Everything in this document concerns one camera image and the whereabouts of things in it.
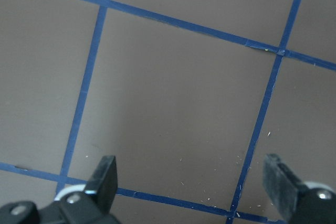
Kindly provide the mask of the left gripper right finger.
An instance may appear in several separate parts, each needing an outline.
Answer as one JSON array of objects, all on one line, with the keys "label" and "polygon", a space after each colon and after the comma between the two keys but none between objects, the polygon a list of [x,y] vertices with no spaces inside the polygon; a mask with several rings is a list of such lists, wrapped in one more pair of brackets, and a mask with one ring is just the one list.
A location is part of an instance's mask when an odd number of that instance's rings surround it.
[{"label": "left gripper right finger", "polygon": [[304,182],[278,155],[265,156],[262,184],[287,223],[335,223],[335,190]]}]

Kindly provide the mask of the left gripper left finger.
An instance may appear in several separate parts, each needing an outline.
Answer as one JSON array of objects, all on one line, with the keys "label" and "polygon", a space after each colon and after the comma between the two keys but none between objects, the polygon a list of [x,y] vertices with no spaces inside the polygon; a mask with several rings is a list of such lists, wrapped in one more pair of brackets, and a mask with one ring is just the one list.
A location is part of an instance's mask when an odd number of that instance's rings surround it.
[{"label": "left gripper left finger", "polygon": [[116,157],[103,156],[85,184],[66,187],[57,194],[54,223],[117,223],[110,213],[117,189]]}]

